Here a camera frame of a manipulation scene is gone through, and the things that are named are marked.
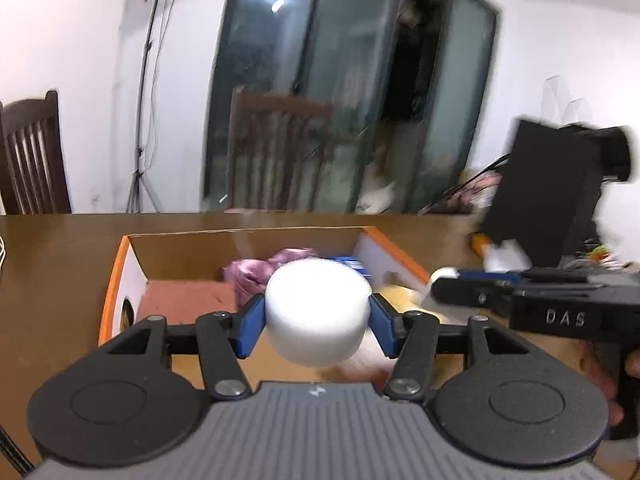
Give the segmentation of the person right hand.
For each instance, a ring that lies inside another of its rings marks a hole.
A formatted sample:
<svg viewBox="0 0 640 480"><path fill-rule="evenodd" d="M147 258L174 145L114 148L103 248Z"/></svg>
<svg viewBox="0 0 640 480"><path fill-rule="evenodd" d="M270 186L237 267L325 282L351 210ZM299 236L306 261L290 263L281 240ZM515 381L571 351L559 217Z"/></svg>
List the person right hand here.
<svg viewBox="0 0 640 480"><path fill-rule="evenodd" d="M617 384L599 363L593 344L589 341L582 344L580 368L608 401L608 426L618 426L624 419L624 410L617 403Z"/></svg>

